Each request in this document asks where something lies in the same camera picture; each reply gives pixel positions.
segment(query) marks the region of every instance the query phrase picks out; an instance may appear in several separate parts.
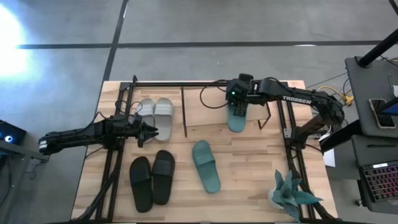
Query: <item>gray floor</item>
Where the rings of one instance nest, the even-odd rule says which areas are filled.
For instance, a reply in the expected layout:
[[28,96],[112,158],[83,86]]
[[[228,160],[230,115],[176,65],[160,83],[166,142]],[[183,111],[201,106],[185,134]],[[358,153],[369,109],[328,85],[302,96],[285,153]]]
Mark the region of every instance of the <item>gray floor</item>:
[[[95,113],[109,49],[15,50],[12,44],[111,43],[122,0],[3,0],[0,2],[0,119],[29,135],[37,150],[48,131],[87,125]],[[398,17],[387,0],[132,0],[120,43],[189,41],[381,40]],[[344,58],[373,46],[119,49],[110,80],[305,80],[345,72]],[[385,56],[398,55],[393,47]],[[326,85],[340,89],[346,75]],[[354,121],[354,106],[346,107]],[[347,144],[341,150],[350,150]],[[84,157],[81,147],[54,154],[37,177],[25,178],[11,223],[68,220]],[[328,169],[330,176],[335,172]],[[339,217],[396,223],[398,216],[358,208],[356,182],[331,179]]]

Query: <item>potted succulent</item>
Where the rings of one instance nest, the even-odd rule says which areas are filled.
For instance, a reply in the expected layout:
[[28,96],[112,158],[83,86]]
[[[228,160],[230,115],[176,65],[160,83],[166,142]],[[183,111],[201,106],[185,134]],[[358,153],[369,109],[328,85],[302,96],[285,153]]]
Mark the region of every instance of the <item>potted succulent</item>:
[[321,198],[314,197],[312,194],[298,191],[297,187],[301,179],[292,180],[292,171],[283,180],[279,171],[275,171],[276,188],[268,192],[268,200],[273,208],[284,209],[287,214],[300,222],[299,206],[322,201]]

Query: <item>wooden table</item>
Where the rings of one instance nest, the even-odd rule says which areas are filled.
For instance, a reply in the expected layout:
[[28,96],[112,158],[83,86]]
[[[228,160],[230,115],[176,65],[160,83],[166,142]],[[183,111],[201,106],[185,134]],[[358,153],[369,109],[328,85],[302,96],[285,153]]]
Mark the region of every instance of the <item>wooden table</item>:
[[[288,81],[288,83],[289,86],[305,88],[303,81]],[[112,115],[115,111],[114,102],[118,97],[119,84],[120,82],[103,84],[98,111],[105,116]],[[134,88],[132,101],[148,97],[154,101],[160,97],[172,100],[175,106],[172,137],[168,143],[153,140],[145,144],[144,148],[138,148],[134,138],[126,141],[114,208],[114,222],[293,221],[283,210],[271,208],[267,198],[269,189],[275,187],[275,170],[279,170],[283,176],[288,171],[276,103],[269,103],[272,117],[263,130],[259,129],[256,121],[248,121],[245,130],[241,133],[232,133],[226,124],[210,124],[187,127],[186,138],[183,130],[180,88]],[[305,124],[312,117],[309,106],[296,103],[293,106],[298,126]],[[221,191],[213,195],[205,192],[191,156],[194,143],[202,139],[211,145],[221,181]],[[316,140],[310,139],[307,143],[319,147]],[[92,145],[87,153],[97,148],[97,145]],[[138,213],[130,186],[129,166],[139,156],[146,156],[153,163],[156,152],[161,149],[170,151],[176,160],[170,201],[164,206],[154,205],[147,213]],[[321,204],[331,215],[337,217],[321,153],[307,148],[303,150],[303,157],[311,190],[317,197],[324,199]],[[100,150],[85,161],[72,218],[81,215],[98,193],[105,158],[106,150]],[[109,195],[110,190],[105,199],[103,214],[108,210]]]

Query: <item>teal slide sandal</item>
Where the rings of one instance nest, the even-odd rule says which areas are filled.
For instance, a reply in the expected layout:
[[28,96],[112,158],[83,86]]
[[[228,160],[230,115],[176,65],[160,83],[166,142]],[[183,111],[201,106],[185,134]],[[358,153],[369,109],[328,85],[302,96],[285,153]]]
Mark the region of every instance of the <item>teal slide sandal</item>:
[[246,124],[246,115],[235,116],[234,106],[228,104],[228,114],[227,114],[227,124],[230,131],[235,133],[240,133],[244,130],[244,125]]
[[220,179],[209,143],[205,140],[196,142],[192,149],[192,158],[206,191],[209,194],[219,192],[221,188]]

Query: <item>robotic arm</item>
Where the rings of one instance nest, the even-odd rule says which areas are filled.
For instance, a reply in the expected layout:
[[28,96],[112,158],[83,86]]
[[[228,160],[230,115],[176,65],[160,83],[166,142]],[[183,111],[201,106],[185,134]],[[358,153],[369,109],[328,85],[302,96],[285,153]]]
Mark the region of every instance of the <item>robotic arm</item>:
[[264,106],[266,102],[284,100],[314,107],[319,114],[292,130],[290,145],[296,149],[305,148],[309,135],[324,125],[341,124],[344,120],[343,106],[334,96],[324,91],[291,88],[275,78],[253,80],[251,75],[240,74],[239,78],[228,81],[226,99],[234,105],[236,116],[246,114],[248,103]]
[[156,131],[157,128],[147,125],[137,113],[132,118],[117,114],[85,128],[50,132],[39,139],[39,152],[51,155],[68,147],[90,144],[102,144],[104,148],[112,149],[120,137],[135,137],[138,147],[143,147],[146,140],[158,135]]

